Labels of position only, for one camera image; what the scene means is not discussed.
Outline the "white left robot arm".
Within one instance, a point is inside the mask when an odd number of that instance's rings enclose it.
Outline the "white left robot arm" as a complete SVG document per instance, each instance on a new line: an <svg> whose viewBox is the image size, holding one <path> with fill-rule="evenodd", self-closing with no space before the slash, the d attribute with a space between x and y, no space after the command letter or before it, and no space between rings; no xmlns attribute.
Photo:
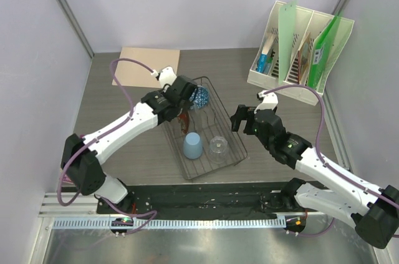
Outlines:
<svg viewBox="0 0 399 264"><path fill-rule="evenodd" d="M106 127L65 141L62 171L82 195L94 194L111 202L118 213L127 213L133 205L127 186L103 169L107 159L140 134L177 118L193 105L198 91L195 81L178 76L162 88L147 93L133 109Z"/></svg>

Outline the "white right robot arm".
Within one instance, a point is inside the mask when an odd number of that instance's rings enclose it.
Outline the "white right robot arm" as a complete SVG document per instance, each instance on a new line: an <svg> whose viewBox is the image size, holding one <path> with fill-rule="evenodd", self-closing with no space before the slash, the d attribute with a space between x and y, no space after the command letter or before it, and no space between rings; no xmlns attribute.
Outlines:
<svg viewBox="0 0 399 264"><path fill-rule="evenodd" d="M346 223L361 239L379 249L386 248L397 236L397 188L391 185L380 188L368 183L321 155L309 141L286 131L276 109L258 110L239 105L230 120L233 132L246 121L244 133L256 136L274 160L314 178L329 189L320 192L295 178L282 189L284 208L294 211L301 207L323 212Z"/></svg>

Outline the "red floral plate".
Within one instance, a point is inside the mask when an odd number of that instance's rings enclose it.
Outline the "red floral plate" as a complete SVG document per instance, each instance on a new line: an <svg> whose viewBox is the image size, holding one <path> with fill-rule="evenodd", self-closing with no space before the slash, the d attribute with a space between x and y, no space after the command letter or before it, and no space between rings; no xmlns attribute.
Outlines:
<svg viewBox="0 0 399 264"><path fill-rule="evenodd" d="M190 127L190 115L187 112L181 113L178 116L178 122L180 124L181 132L187 134Z"/></svg>

